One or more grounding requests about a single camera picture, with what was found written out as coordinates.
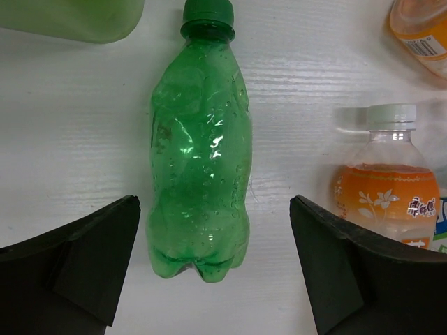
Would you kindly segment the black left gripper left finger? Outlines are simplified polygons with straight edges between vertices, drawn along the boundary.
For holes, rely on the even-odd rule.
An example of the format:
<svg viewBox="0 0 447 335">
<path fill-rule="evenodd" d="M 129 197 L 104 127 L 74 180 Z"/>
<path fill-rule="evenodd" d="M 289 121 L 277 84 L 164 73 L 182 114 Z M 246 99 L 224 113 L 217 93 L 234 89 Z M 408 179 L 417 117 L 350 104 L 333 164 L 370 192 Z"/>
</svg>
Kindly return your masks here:
<svg viewBox="0 0 447 335">
<path fill-rule="evenodd" d="M 2 334 L 104 334 L 112 326 L 140 221 L 121 199 L 1 248 Z"/>
</svg>

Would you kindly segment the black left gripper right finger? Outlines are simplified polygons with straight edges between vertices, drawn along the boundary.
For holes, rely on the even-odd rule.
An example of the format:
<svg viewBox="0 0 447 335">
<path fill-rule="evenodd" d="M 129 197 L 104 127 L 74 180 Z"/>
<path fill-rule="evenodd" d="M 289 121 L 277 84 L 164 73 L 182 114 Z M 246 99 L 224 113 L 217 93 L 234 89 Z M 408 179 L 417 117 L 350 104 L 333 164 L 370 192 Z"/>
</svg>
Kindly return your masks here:
<svg viewBox="0 0 447 335">
<path fill-rule="evenodd" d="M 290 220 L 319 334 L 445 334 L 446 255 L 346 221 L 303 196 Z"/>
</svg>

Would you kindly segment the clear water bottle blue label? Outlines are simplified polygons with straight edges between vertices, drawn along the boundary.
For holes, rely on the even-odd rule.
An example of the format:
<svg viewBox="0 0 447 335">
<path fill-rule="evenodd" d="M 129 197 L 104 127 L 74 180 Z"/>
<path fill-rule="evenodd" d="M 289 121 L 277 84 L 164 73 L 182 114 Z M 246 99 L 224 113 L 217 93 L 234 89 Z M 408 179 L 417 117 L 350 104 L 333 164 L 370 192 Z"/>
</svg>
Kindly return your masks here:
<svg viewBox="0 0 447 335">
<path fill-rule="evenodd" d="M 441 188 L 440 208 L 432 241 L 431 250 L 447 253 L 447 198 L 446 188 Z"/>
</svg>

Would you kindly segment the orange label tea bottle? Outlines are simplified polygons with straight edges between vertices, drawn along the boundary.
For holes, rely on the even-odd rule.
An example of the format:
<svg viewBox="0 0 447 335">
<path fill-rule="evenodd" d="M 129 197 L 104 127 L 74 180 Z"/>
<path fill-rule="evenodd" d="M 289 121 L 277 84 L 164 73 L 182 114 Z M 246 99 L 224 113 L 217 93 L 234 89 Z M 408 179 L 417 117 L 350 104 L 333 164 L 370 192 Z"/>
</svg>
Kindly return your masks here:
<svg viewBox="0 0 447 335">
<path fill-rule="evenodd" d="M 429 249 L 440 207 L 436 177 L 414 146 L 417 107 L 367 109 L 367 144 L 337 171 L 331 212 L 384 237 Z"/>
</svg>

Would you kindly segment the green plastic bottle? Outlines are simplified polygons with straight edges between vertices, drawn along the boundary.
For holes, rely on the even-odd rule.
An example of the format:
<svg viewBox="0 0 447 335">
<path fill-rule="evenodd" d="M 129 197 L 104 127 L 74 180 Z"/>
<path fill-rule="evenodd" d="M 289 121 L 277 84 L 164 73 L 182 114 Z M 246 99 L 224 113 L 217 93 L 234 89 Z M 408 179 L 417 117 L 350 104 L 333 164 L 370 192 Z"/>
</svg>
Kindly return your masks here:
<svg viewBox="0 0 447 335">
<path fill-rule="evenodd" d="M 247 252 L 252 122 L 230 47 L 233 25 L 231 2 L 187 1 L 184 47 L 152 92 L 154 197 L 146 238 L 162 278 L 191 265 L 204 282 L 217 283 Z"/>
</svg>

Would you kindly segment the orange juice bottle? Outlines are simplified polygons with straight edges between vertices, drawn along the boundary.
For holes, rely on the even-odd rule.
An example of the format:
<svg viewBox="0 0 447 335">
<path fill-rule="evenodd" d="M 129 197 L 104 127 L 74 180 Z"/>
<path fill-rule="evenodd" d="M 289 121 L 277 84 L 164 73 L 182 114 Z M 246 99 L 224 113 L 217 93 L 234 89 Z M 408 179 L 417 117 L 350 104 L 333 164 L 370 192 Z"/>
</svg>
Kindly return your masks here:
<svg viewBox="0 0 447 335">
<path fill-rule="evenodd" d="M 446 78 L 446 0 L 394 1 L 389 27 L 424 67 Z"/>
</svg>

